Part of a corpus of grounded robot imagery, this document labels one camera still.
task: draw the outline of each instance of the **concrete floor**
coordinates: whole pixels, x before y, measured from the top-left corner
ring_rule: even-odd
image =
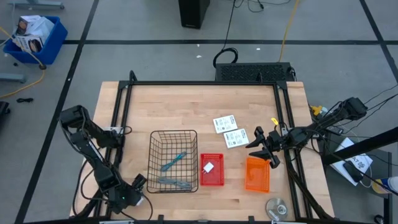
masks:
[[[101,82],[125,80],[131,69],[139,80],[214,80],[212,61],[222,48],[221,44],[86,44],[73,79],[68,81],[77,43],[93,3],[94,0],[68,0],[64,1],[63,11],[15,11],[16,19],[26,14],[59,16],[69,31],[67,40],[76,41],[63,45],[55,63],[46,70],[42,83],[5,99],[12,113],[0,134],[1,223],[13,223],[16,218],[65,81],[72,83],[63,108],[81,104],[93,115]],[[398,2],[366,0],[366,4],[384,40],[398,40]],[[180,26],[177,0],[101,0],[87,40],[221,40],[225,38],[231,6],[228,0],[212,0],[202,28],[195,30]],[[264,12],[260,13],[248,11],[246,3],[236,9],[229,39],[281,40],[294,1],[281,6],[264,6]],[[0,26],[6,30],[11,30],[11,11],[12,7],[0,0]],[[0,40],[3,39],[5,36],[0,34]],[[288,39],[377,40],[360,1],[355,0],[301,0]],[[279,58],[280,45],[234,44],[228,47],[239,50],[239,62],[275,62]],[[387,48],[398,58],[398,46],[388,45]],[[219,62],[230,61],[231,55],[219,58]],[[378,44],[286,45],[283,61],[295,68],[298,80],[305,84],[309,102],[314,105],[330,107],[350,96],[367,100],[397,83]],[[25,73],[28,83],[41,76],[36,65],[19,63],[15,67],[14,62],[17,61],[11,56],[1,56],[0,72]],[[19,83],[0,82],[0,95],[20,87]],[[397,92],[383,94],[374,100],[374,105]],[[35,101],[22,104],[15,101],[27,97]],[[393,99],[353,131],[359,136],[372,136],[394,128],[398,125],[397,109],[398,101]],[[398,163],[397,144],[384,150],[392,151],[393,162]],[[57,128],[25,222],[68,217],[81,160]],[[341,184],[334,180],[329,182],[329,187],[342,187],[345,183],[344,179]],[[373,216],[382,213],[382,201],[377,197],[351,197],[342,195],[342,190],[333,189],[330,192],[337,217],[373,222]],[[352,200],[363,209],[350,209]]]

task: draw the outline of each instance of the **black wire basket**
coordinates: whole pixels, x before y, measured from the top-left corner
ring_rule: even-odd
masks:
[[[150,134],[148,182],[150,193],[198,190],[198,134],[194,130]]]

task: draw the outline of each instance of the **yellow cable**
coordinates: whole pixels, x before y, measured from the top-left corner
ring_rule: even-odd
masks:
[[[289,31],[290,25],[292,24],[294,14],[296,14],[296,10],[297,10],[297,6],[299,4],[299,1],[300,0],[296,0],[296,3],[294,4],[294,8],[293,8],[293,11],[292,11],[292,14],[290,15],[289,23],[286,26],[284,39],[282,41],[282,47],[280,48],[280,55],[279,55],[279,61],[278,62],[280,62],[282,60],[282,56],[284,55],[284,47],[285,47],[285,40],[286,40],[287,32]]]
[[[9,38],[11,38],[12,40],[14,40],[14,38],[12,38],[12,36],[9,35],[9,33],[7,33],[7,31],[5,31],[2,27],[0,27],[0,30],[1,30],[3,33],[5,33]],[[44,67],[43,63],[42,63],[35,55],[33,55],[33,54],[30,53],[30,52],[27,52],[27,51],[25,50],[25,48],[23,48],[23,46],[19,45],[18,41],[16,41],[16,44],[17,44],[18,47],[20,47],[20,48],[22,49],[22,51],[28,53],[28,54],[29,54],[30,56],[32,56],[42,67]],[[33,86],[33,85],[38,84],[39,82],[41,82],[41,81],[43,80],[44,76],[45,76],[45,72],[44,72],[44,70],[43,70],[43,74],[42,74],[42,76],[39,78],[39,80],[37,80],[36,82],[33,82],[33,83],[29,84],[29,85],[26,85],[26,86],[24,86],[24,87],[22,87],[22,88],[20,88],[20,89],[18,89],[18,90],[16,90],[16,91],[13,91],[12,93],[8,93],[8,94],[5,94],[5,95],[2,95],[2,96],[0,96],[0,99],[1,99],[1,98],[5,98],[5,97],[8,97],[8,96],[12,96],[12,95],[14,95],[14,94],[16,94],[16,93],[18,93],[18,92],[20,92],[20,91],[22,91],[22,90],[25,90],[26,88],[29,88],[29,87],[31,87],[31,86]]]

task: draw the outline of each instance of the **blue plastic bin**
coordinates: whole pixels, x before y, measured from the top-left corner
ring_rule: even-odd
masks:
[[[47,40],[44,43],[42,50],[38,53],[33,53],[43,64],[51,65],[57,57],[63,41],[67,38],[68,31],[60,22],[57,16],[46,16],[48,20],[54,23],[54,28]],[[4,53],[11,54],[14,58],[22,63],[38,63],[28,53],[23,52],[12,40],[8,40],[3,48]]]

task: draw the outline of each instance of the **yellow clamp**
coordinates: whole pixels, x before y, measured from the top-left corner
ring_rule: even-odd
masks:
[[[271,118],[271,121],[274,122],[275,125],[279,125],[278,120],[276,120],[275,118]]]
[[[322,106],[311,106],[311,109],[312,109],[312,113],[313,113],[315,116],[318,116],[318,114],[321,113]]]

